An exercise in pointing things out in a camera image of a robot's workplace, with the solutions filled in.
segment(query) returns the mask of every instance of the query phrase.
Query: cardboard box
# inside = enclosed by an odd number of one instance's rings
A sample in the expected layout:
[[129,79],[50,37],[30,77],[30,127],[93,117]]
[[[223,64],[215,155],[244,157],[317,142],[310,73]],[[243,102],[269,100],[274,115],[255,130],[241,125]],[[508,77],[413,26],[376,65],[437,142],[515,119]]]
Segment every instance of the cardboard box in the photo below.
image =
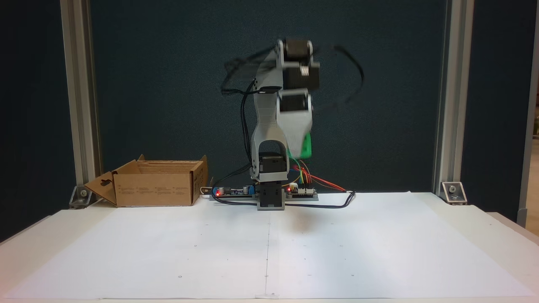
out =
[[123,206],[190,206],[208,182],[206,156],[200,161],[146,161],[144,155],[85,186]]

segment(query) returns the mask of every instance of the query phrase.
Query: metal corner bracket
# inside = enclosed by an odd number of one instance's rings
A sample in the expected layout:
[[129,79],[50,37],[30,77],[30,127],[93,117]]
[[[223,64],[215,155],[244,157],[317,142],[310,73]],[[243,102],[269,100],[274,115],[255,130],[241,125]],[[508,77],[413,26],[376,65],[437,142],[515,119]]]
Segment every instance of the metal corner bracket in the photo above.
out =
[[98,200],[98,196],[83,185],[75,186],[69,202],[70,209],[85,208]]
[[440,185],[441,198],[450,205],[468,205],[466,193],[461,182],[442,182]]

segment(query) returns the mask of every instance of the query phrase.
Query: robotic arm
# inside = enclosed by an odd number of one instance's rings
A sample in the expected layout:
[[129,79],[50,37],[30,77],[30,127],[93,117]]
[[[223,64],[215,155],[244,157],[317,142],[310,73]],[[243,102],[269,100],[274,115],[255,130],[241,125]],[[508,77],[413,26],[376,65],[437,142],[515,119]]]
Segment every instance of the robotic arm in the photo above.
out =
[[[251,179],[259,182],[259,210],[285,208],[282,181],[288,180],[289,153],[298,159],[303,141],[313,124],[309,91],[320,85],[320,63],[314,62],[313,45],[306,40],[278,41],[259,68],[254,84],[258,123],[251,138]],[[273,141],[278,153],[260,152],[260,145]]]

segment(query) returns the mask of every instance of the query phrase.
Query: box flap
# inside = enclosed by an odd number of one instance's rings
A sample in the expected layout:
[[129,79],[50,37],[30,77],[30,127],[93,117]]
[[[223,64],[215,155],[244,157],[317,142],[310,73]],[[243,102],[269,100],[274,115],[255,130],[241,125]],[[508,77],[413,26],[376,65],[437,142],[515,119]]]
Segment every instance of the box flap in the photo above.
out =
[[131,160],[130,162],[116,168],[112,171],[112,174],[126,174],[126,175],[132,175],[132,174],[140,174],[139,166],[136,164],[135,160]]
[[116,205],[112,173],[109,171],[85,184],[86,188]]

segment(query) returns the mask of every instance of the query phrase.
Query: red wire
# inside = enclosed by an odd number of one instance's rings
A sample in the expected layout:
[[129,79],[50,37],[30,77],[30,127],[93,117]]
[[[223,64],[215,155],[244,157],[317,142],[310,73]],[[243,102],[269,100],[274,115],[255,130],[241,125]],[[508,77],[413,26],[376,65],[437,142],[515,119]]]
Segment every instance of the red wire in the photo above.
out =
[[[295,170],[295,171],[299,171],[297,165],[294,165],[294,170]],[[324,182],[324,183],[327,183],[327,184],[333,186],[335,189],[342,190],[342,191],[346,191],[344,188],[340,187],[340,186],[337,185],[337,184],[333,184],[333,183],[331,183],[331,182],[329,182],[329,181],[326,181],[326,180],[324,180],[324,179],[322,179],[322,178],[318,178],[317,176],[314,176],[314,175],[311,175],[311,174],[309,174],[309,175],[310,175],[311,178],[315,178],[315,179],[320,180],[320,181],[322,181],[322,182]]]

